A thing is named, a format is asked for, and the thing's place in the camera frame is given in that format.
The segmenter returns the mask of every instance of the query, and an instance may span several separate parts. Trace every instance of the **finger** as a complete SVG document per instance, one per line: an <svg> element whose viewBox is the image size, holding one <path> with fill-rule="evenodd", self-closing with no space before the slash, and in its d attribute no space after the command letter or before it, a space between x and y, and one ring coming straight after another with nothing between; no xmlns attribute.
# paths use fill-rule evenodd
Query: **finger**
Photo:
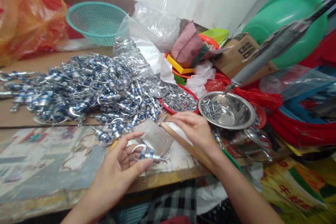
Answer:
<svg viewBox="0 0 336 224"><path fill-rule="evenodd" d="M197 118L197 115L195 113L190 112L193 115L190 115L189 113L178 113L173 115L173 119L179 119L185 123L196 125L199 122L199 118Z"/></svg>
<svg viewBox="0 0 336 224"><path fill-rule="evenodd" d="M121 167L121 170L124 171L128 168L130 168L132 165L134 165L137 161L130 161L130 162L127 162L127 163L123 163L123 164L120 164L120 167Z"/></svg>
<svg viewBox="0 0 336 224"><path fill-rule="evenodd" d="M122 149L125 149L129 140L134 138L141 137L144 132L131 132L121 137L116 146L113 149L116 149L118 152Z"/></svg>
<svg viewBox="0 0 336 224"><path fill-rule="evenodd" d="M127 170L123 171L125 179L132 183L137 177L139 177L143 172L145 172L152 164L153 159L142 159L136 162Z"/></svg>
<svg viewBox="0 0 336 224"><path fill-rule="evenodd" d="M194 130L187 125L186 123L184 123L183 121L181 121L180 119L174 119L173 121L177 126L179 126L186 134L188 133L192 133Z"/></svg>
<svg viewBox="0 0 336 224"><path fill-rule="evenodd" d="M136 159L140 159L140 153L133 153L133 157ZM126 156L123 160L120 160L120 164L125 164L128 163L130 161L134 161L132 156Z"/></svg>
<svg viewBox="0 0 336 224"><path fill-rule="evenodd" d="M127 153L128 155L130 155L130 154L132 153L132 150L133 150L136 146L138 146L138 144L133 144L133 145L129 145L129 146L127 146L127 147L126 147L126 153ZM133 153L136 153L136 152L140 153L140 152L142 151L142 149L143 149L143 147L136 148L136 149L134 150Z"/></svg>

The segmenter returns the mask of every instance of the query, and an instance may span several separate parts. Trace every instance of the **red plastic tray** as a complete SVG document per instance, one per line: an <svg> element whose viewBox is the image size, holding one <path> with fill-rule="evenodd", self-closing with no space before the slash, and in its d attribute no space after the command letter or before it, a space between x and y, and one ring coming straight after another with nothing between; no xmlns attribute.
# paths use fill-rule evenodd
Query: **red plastic tray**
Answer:
<svg viewBox="0 0 336 224"><path fill-rule="evenodd" d="M180 88L183 88L187 93L193 95L194 98L195 98L195 100L196 100L197 103L198 103L198 98L197 98L197 96L196 96L190 89L188 89L188 88L186 88L185 86L182 86L182 85L180 85L180 84L177 84L177 85L178 85ZM174 111L174 110L168 108L168 107L163 103L163 101L161 100L161 98L159 98L159 101L160 101L160 103L163 105L163 107L164 107L167 111L169 111L169 112L172 113L172 114L176 114L176 113L177 113L176 111ZM200 112L200 111L198 110L198 105L197 105L197 109L194 111L194 113L198 114L199 112Z"/></svg>

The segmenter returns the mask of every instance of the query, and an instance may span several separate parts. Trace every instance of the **cardboard box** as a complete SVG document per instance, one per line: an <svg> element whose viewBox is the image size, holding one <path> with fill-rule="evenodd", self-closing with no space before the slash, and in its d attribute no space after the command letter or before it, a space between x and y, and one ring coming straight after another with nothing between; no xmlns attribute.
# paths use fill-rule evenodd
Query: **cardboard box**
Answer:
<svg viewBox="0 0 336 224"><path fill-rule="evenodd" d="M250 63L255 57L247 59L257 48L258 43L248 34L241 33L234 37L225 48L229 48L214 58L214 66L228 78L232 79L241 69ZM242 87L247 86L271 73L277 72L278 68L272 61L263 66L257 73L255 73Z"/></svg>

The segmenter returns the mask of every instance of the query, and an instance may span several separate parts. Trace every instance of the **plastic bag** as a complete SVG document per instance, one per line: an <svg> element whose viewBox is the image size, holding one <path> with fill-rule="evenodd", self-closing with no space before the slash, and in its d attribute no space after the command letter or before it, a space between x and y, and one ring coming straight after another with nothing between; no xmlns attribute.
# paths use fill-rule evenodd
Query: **plastic bag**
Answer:
<svg viewBox="0 0 336 224"><path fill-rule="evenodd" d="M176 84L171 65L149 37L130 16L121 22L115 36L113 54L125 59L130 73L138 79L153 97L160 97L157 87L160 79Z"/></svg>
<svg viewBox="0 0 336 224"><path fill-rule="evenodd" d="M0 65L67 38L66 14L63 0L0 0Z"/></svg>
<svg viewBox="0 0 336 224"><path fill-rule="evenodd" d="M212 62L205 60L202 64L199 64L194 69L195 75L192 75L190 79L187 79L186 88L189 88L198 98L201 98L207 93L205 84L208 79L214 79L216 69L213 68Z"/></svg>
<svg viewBox="0 0 336 224"><path fill-rule="evenodd" d="M224 74L217 72L215 74L214 80L208 80L205 85L205 89L208 92L213 91L224 91L226 86L231 83L231 80ZM249 102L256 103L261 107L269 108L275 110L282 105L282 98L280 94L268 94L263 93L257 88L251 88L248 90L243 90L236 87L232 93L235 93Z"/></svg>
<svg viewBox="0 0 336 224"><path fill-rule="evenodd" d="M160 9L146 2L137 2L132 18L162 53L170 53L180 34L181 20L166 10L167 0Z"/></svg>
<svg viewBox="0 0 336 224"><path fill-rule="evenodd" d="M318 68L294 65L264 77L259 88L263 92L280 93L286 101L335 81L335 77L319 71Z"/></svg>

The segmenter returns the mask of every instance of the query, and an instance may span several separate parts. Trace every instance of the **metal pot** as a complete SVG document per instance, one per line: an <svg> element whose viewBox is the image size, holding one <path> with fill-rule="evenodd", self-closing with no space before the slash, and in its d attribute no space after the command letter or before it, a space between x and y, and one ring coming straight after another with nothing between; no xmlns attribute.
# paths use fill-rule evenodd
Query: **metal pot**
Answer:
<svg viewBox="0 0 336 224"><path fill-rule="evenodd" d="M227 134L227 140L231 147L240 155L247 156L249 159L258 162L250 155L262 151L267 156L268 160L272 162L273 158L267 151L272 149L272 143L268 139L265 131L261 129L258 131L259 132L256 132L251 127L238 131L231 131Z"/></svg>

